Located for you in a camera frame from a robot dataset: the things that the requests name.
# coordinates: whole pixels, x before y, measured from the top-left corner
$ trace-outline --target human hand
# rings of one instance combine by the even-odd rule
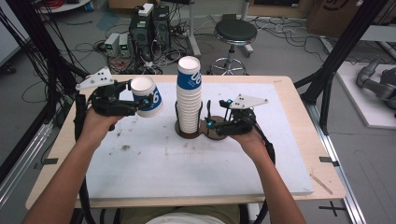
[[[97,149],[105,138],[109,127],[112,124],[116,124],[117,121],[122,118],[123,117],[106,117],[99,115],[90,107],[87,111],[84,127],[82,128],[81,136],[78,141]]]
[[[252,129],[249,133],[231,135],[230,137],[241,145],[245,153],[254,162],[270,159],[262,137],[255,129]]]

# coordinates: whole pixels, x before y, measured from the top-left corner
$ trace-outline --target person's right arm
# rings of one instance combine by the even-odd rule
[[[262,138],[256,130],[232,136],[253,160],[262,181],[272,223],[305,223],[303,214],[292,198],[267,153]]]

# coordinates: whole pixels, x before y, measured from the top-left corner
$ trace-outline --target metal stool base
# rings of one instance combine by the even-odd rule
[[[227,66],[228,58],[219,58],[215,60],[210,66],[210,75],[246,75],[246,67],[238,60],[233,59],[231,61],[231,66]]]

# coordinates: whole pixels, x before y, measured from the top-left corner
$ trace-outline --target gray robotic arm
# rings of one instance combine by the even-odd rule
[[[380,59],[376,58],[363,67],[358,74],[356,84],[361,88],[372,91],[379,99],[385,101],[388,107],[396,109],[396,68],[385,70],[378,83],[372,81],[370,77],[375,73],[379,63]]]

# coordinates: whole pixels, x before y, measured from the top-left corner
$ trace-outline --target blue logo on cup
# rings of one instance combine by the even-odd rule
[[[160,92],[158,91],[157,87],[155,87],[155,89],[154,89],[152,94],[153,94],[152,106],[145,107],[145,108],[141,109],[142,111],[150,111],[150,110],[153,110],[153,109],[157,108],[160,105],[161,101],[163,100],[163,98],[161,97]],[[134,100],[136,100],[136,101],[138,101],[138,100],[142,99],[143,97],[145,97],[145,96],[135,95],[133,93],[132,93],[132,95],[134,96]]]
[[[195,90],[201,86],[201,72],[195,74],[184,74],[178,71],[177,85],[184,90]]]

